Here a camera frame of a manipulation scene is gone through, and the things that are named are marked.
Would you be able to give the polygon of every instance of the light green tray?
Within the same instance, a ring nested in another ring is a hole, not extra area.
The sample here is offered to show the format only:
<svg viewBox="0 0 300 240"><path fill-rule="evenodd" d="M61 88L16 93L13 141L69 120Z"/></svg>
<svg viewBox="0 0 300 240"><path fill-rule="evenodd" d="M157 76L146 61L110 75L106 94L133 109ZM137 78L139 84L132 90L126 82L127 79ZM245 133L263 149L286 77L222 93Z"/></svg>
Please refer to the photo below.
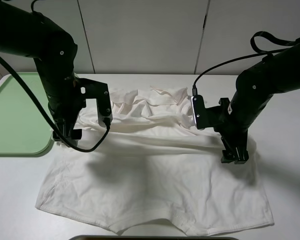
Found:
<svg viewBox="0 0 300 240"><path fill-rule="evenodd" d="M50 115L39 75L19 75ZM0 156L38 156L52 145L51 136L50 126L18 82L12 76L3 78L0 81Z"/></svg>

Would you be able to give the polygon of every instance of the table surface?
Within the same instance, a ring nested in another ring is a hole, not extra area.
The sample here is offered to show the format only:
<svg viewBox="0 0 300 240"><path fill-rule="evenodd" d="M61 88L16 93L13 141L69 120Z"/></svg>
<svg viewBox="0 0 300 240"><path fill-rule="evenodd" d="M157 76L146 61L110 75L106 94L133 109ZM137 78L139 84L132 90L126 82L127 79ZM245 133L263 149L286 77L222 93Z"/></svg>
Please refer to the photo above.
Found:
<svg viewBox="0 0 300 240"><path fill-rule="evenodd" d="M109 88L188 87L195 75L79 74ZM207 75L198 82L206 106L232 98L236 76ZM275 95L249 129L262 157L259 172L274 217L274 226L226 235L239 240L300 240L300 90ZM0 240L68 240L78 235L110 236L100 227L35 209L37 195L54 159L53 147L40 157L0 157ZM174 226L143 224L123 236L185 236Z"/></svg>

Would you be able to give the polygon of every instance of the white table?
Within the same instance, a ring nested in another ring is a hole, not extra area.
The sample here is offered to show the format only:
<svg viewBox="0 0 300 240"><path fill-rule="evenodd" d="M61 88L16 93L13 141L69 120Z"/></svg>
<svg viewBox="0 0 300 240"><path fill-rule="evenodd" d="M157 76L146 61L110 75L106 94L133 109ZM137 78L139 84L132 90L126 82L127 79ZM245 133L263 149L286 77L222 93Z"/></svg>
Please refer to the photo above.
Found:
<svg viewBox="0 0 300 240"><path fill-rule="evenodd" d="M191 88L194 75L81 74L110 88ZM232 98L236 76L208 75L197 84L207 107ZM259 172L275 225L228 234L240 240L300 240L300 90L275 95L249 133L262 156ZM35 209L55 148L41 157L0 157L0 240L68 240L77 235L114 235L102 228ZM169 224L131 227L124 236L184 236Z"/></svg>

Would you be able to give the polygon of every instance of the wrinkled fabric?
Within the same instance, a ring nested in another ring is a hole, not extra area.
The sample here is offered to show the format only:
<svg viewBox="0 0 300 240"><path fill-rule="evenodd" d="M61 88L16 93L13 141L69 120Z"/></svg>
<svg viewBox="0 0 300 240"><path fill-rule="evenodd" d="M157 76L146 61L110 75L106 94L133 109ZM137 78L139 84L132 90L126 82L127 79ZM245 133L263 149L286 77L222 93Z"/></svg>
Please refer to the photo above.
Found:
<svg viewBox="0 0 300 240"><path fill-rule="evenodd" d="M117 234L158 219L188 236L274 223L250 137L246 164L221 164L220 136L196 129L186 88L110 92L110 133L91 153L57 146L37 209ZM80 147L104 134L97 122L96 107L80 112Z"/></svg>

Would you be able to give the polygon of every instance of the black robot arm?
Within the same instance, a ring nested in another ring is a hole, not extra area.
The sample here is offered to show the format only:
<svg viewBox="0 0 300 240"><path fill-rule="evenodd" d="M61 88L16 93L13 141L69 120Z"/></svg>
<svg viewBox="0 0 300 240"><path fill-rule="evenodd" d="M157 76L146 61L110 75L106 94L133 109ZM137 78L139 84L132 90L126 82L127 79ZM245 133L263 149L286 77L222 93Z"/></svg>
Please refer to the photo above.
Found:
<svg viewBox="0 0 300 240"><path fill-rule="evenodd" d="M0 0L0 52L34 59L52 118L72 144L81 139L81 129L74 126L80 110L86 107L86 99L96 99L102 127L109 128L112 121L108 85L75 76L77 49L70 34L49 18ZM56 132L53 138L60 140Z"/></svg>
<svg viewBox="0 0 300 240"><path fill-rule="evenodd" d="M225 147L222 163L244 164L249 159L250 125L274 94L297 89L300 89L300 41L277 55L268 54L261 62L244 70L237 77L231 101L221 98L219 106L205 108L203 97L195 94L191 98L193 118L198 129L213 127L220 133Z"/></svg>

